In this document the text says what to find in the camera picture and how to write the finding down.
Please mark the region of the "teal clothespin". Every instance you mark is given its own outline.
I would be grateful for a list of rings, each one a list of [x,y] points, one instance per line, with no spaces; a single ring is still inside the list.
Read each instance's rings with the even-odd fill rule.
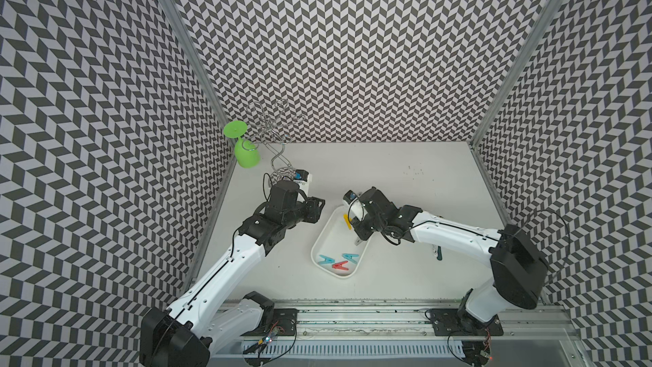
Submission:
[[[331,266],[336,262],[334,258],[330,258],[324,255],[319,255],[319,256],[321,257],[321,260],[318,262],[319,266]]]
[[[357,266],[359,264],[360,256],[358,254],[343,253],[341,258],[350,266]]]

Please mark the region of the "white plastic storage box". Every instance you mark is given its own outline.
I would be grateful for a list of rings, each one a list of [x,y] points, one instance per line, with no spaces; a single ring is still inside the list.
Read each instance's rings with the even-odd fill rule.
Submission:
[[[326,274],[332,275],[341,280],[351,278],[355,275],[358,266],[363,261],[368,247],[368,241],[360,240],[353,228],[352,230],[349,230],[346,226],[343,217],[343,215],[346,214],[346,209],[346,206],[339,206],[334,209],[334,212],[331,214],[311,250],[312,263]],[[358,254],[360,256],[359,264],[357,266],[349,265],[349,272],[338,272],[337,270],[332,269],[331,266],[318,265],[318,262],[321,260],[319,255],[334,258],[336,263],[339,263],[344,261],[341,258],[343,253]]]

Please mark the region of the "red clothespin bottom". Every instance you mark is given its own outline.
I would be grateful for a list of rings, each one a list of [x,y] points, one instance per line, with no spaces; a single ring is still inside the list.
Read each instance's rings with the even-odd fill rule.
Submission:
[[[350,271],[349,265],[350,263],[348,261],[342,261],[339,263],[333,263],[331,265],[331,268],[337,270],[338,272],[349,272]]]

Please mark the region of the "teal clothespin bottom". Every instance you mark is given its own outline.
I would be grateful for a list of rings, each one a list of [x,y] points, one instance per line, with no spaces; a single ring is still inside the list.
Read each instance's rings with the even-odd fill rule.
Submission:
[[[321,257],[321,260],[318,262],[319,266],[331,266],[336,262],[334,258],[330,258],[324,255],[319,255],[319,256]]]

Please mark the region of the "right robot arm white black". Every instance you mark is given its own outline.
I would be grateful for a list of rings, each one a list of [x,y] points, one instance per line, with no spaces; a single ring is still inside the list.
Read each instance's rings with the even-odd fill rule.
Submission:
[[[458,307],[455,320],[463,331],[487,328],[510,307],[533,310],[538,306],[550,263],[520,227],[480,228],[446,220],[420,207],[397,207],[375,187],[361,195],[349,190],[342,200],[361,241],[380,234],[393,246],[403,241],[431,244],[490,268],[491,277],[468,290]]]

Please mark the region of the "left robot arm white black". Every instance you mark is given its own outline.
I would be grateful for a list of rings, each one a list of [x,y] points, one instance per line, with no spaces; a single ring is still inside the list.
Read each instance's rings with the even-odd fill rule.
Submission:
[[[206,366],[237,337],[258,329],[274,305],[256,292],[227,312],[220,308],[233,290],[268,256],[289,229],[315,224],[325,201],[308,196],[292,180],[281,180],[234,231],[231,246],[212,268],[165,309],[150,309],[141,321],[143,366]]]

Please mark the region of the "green plastic wine glass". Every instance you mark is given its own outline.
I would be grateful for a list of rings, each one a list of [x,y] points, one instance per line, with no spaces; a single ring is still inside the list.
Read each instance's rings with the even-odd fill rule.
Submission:
[[[242,168],[254,168],[260,162],[260,154],[256,144],[246,139],[249,126],[246,122],[235,120],[225,125],[223,134],[235,141],[234,155]]]

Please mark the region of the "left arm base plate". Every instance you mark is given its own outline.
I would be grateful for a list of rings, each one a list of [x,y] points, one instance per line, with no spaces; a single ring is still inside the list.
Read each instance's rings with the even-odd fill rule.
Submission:
[[[271,314],[264,314],[259,326],[244,333],[243,337],[261,338],[274,329],[279,336],[295,336],[298,314],[298,309],[275,309]]]

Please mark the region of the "aluminium rail frame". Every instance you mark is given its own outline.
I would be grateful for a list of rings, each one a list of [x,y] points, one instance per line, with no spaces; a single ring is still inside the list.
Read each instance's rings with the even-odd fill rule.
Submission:
[[[504,328],[499,337],[435,336],[424,312],[457,306],[454,301],[279,301],[276,309],[299,311],[295,336],[279,336],[276,329],[261,338],[242,335],[216,352],[208,365],[225,365],[227,360],[277,366],[295,360],[343,365],[416,359],[453,366],[592,365],[560,306],[504,310],[497,315]]]

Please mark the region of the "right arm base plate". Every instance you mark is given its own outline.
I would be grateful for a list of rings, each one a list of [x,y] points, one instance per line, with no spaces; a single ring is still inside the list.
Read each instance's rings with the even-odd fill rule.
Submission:
[[[477,322],[467,316],[460,318],[458,311],[453,309],[428,309],[424,312],[424,316],[431,323],[434,334],[438,337],[452,335],[499,337],[504,335],[504,328],[497,316],[487,324]]]

